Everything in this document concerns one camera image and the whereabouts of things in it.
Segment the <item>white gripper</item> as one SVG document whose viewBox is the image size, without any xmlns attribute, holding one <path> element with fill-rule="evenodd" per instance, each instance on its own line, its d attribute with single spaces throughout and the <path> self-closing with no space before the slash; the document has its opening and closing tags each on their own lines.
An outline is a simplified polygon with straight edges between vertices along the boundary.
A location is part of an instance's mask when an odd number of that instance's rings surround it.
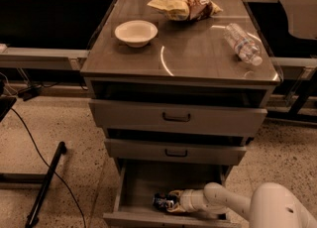
<svg viewBox="0 0 317 228">
<path fill-rule="evenodd" d="M 185 212 L 197 212 L 205 211 L 207 209 L 207 199 L 204 196 L 202 189 L 186 189 L 173 190 L 168 193 L 169 197 L 179 198 L 179 204 L 169 206 L 166 210 L 169 213 L 185 213 Z"/>
</svg>

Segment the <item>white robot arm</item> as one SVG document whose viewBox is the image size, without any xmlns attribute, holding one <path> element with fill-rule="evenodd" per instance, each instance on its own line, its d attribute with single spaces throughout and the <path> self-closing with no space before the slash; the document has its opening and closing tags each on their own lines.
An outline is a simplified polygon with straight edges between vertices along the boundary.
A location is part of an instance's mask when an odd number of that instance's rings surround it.
<svg viewBox="0 0 317 228">
<path fill-rule="evenodd" d="M 286 187 L 265 182 L 251 197 L 228 190 L 219 183 L 203 189 L 174 190 L 165 207 L 170 213 L 205 211 L 225 213 L 231 209 L 249 222 L 249 228 L 317 228 L 317 220 Z"/>
</svg>

